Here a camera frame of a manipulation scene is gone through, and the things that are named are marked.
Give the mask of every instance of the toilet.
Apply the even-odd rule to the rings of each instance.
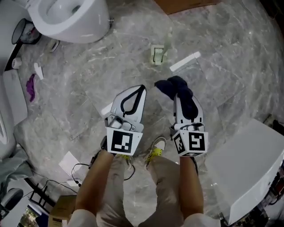
[[[70,43],[92,43],[110,29],[105,0],[15,0],[43,35]]]
[[[14,126],[28,116],[27,104],[16,70],[0,75],[0,160],[9,157],[16,146]]]

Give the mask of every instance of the shoe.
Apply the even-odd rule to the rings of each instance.
[[[125,154],[118,154],[117,156],[121,156],[125,159],[126,163],[127,163],[127,169],[131,169],[132,165],[133,165],[133,157],[130,155],[125,155]]]
[[[162,152],[166,147],[166,141],[166,138],[163,136],[159,136],[155,139],[155,141],[152,143],[150,153],[145,158],[145,169],[147,169],[149,163],[154,157],[162,155]]]

